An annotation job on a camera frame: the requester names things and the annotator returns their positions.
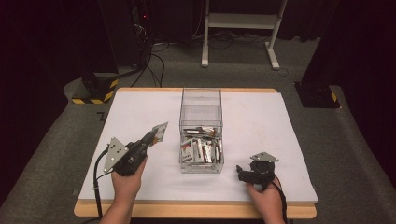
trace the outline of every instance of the yellow and black hazard tape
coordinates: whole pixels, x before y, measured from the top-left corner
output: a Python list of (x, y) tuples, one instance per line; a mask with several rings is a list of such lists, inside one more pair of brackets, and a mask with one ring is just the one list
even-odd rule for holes
[(95, 97), (72, 97), (73, 103), (77, 105), (85, 105), (85, 104), (106, 104), (111, 99), (114, 94), (114, 90), (116, 89), (117, 83), (119, 82), (118, 79), (111, 81), (108, 88), (105, 90), (99, 90), (100, 96)]

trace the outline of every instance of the gray carpet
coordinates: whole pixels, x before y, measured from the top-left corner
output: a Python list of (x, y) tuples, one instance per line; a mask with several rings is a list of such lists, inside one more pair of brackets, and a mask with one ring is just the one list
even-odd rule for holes
[[(221, 48), (226, 43), (211, 41)], [(201, 67), (201, 48), (154, 47), (165, 63), (164, 87), (275, 88), (282, 93), (318, 194), (317, 217), (294, 223), (396, 223), (396, 192), (365, 143), (349, 112), (341, 88), (332, 86), (342, 108), (303, 108), (293, 87), (301, 81), (318, 41), (277, 40), (279, 71), (273, 71), (261, 43), (234, 43), (209, 49), (209, 67)], [(158, 76), (161, 62), (149, 64)], [(130, 86), (137, 75), (120, 79)], [(64, 87), (70, 99), (79, 80)], [(146, 71), (136, 87), (155, 86)], [(104, 122), (106, 105), (69, 103), (42, 140), (18, 183), (0, 209), (0, 223), (82, 223), (73, 209)], [(133, 223), (186, 223), (180, 220), (134, 219)], [(194, 220), (220, 223), (220, 220)], [(260, 223), (227, 220), (221, 223)]]

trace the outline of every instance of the white paper surface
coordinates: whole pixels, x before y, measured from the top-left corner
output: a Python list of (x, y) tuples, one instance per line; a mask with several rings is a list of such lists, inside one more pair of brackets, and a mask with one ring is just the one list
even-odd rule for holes
[[(275, 171), (287, 202), (318, 201), (280, 93), (223, 92), (225, 162), (221, 174), (182, 174), (178, 163), (181, 94), (178, 91), (116, 93), (79, 199), (94, 199), (93, 166), (111, 137), (126, 145), (141, 139), (153, 126), (168, 121), (163, 142), (148, 149), (148, 163), (137, 200), (250, 201), (235, 167), (240, 165), (249, 170), (250, 156), (265, 151), (279, 159)], [(99, 163), (98, 176), (103, 173), (105, 160), (103, 157)], [(110, 175), (99, 180), (99, 189), (103, 200), (113, 199)]]

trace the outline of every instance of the black speaker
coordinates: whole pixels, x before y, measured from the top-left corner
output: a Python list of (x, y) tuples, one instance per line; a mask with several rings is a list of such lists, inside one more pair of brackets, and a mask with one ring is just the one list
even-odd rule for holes
[(112, 77), (144, 65), (151, 43), (149, 31), (134, 20), (138, 4), (127, 0), (73, 1), (65, 0), (64, 10), (89, 73)]
[[(199, 21), (193, 24), (193, 19), (199, 19), (199, 13), (205, 12), (204, 3), (193, 0), (150, 0), (149, 3), (155, 33), (164, 35), (171, 41), (186, 45), (192, 43), (192, 35), (199, 25)], [(201, 20), (200, 27), (203, 28), (205, 17)]]

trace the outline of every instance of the white table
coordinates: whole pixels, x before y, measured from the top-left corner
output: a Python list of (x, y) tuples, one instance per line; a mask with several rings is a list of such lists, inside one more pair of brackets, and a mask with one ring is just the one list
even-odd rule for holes
[[(314, 192), (304, 157), (290, 124), (282, 96), (271, 89), (221, 89), (223, 111), (224, 166), (221, 174), (182, 174), (178, 164), (178, 120), (182, 89), (121, 88), (117, 91), (106, 124), (75, 207), (80, 217), (96, 217), (92, 191), (93, 165), (115, 136), (125, 145), (141, 139), (160, 123), (169, 122), (163, 142), (148, 149), (132, 216), (256, 218), (260, 215), (248, 197), (235, 166), (245, 170), (251, 155), (266, 151), (280, 159), (276, 163), (287, 197), (288, 218), (316, 215)], [(99, 163), (102, 173), (105, 158)], [(114, 191), (109, 175), (99, 181), (104, 211)]]

